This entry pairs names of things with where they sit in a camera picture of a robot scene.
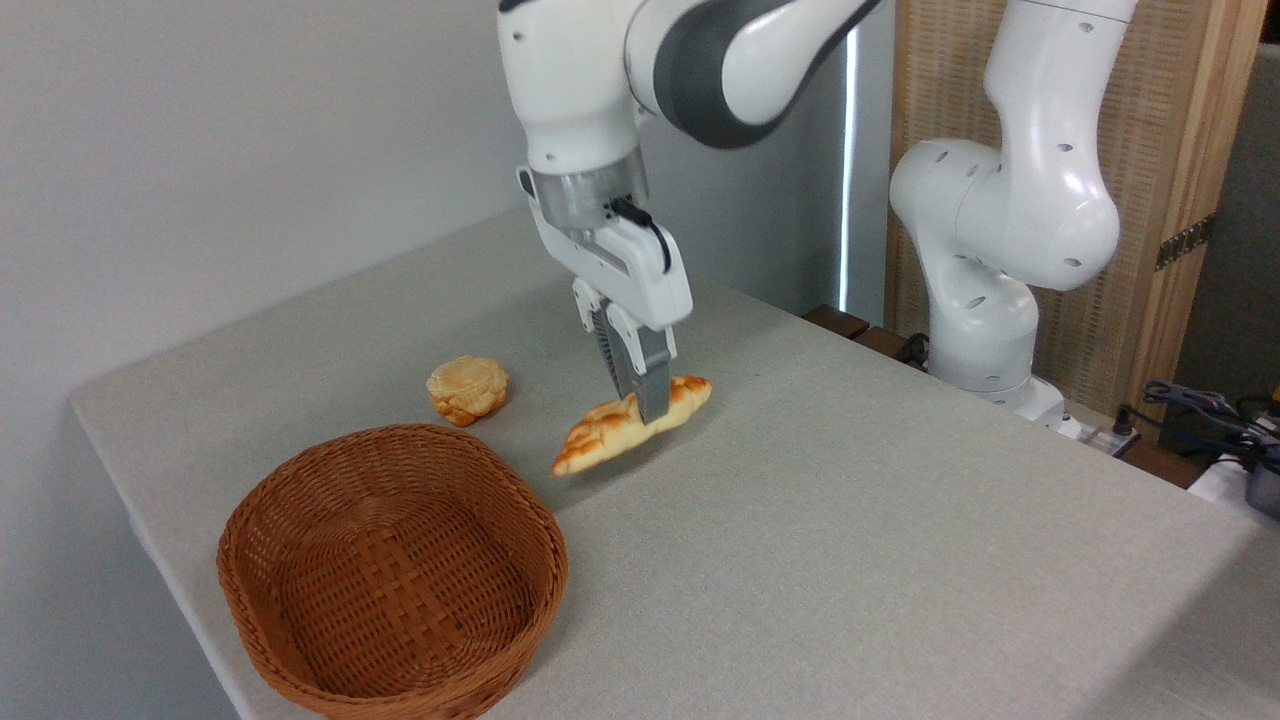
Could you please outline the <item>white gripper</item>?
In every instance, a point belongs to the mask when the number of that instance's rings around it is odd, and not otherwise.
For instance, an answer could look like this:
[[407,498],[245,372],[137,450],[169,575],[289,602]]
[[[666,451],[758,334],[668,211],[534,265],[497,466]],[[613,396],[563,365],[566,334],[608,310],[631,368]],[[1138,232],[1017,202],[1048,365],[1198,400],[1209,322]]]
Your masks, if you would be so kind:
[[663,418],[676,356],[668,327],[692,311],[675,238],[662,227],[617,215],[599,228],[557,228],[541,206],[550,193],[535,187],[530,169],[520,168],[518,177],[544,247],[577,277],[572,291],[582,327],[595,338],[618,397],[634,397],[646,425]]

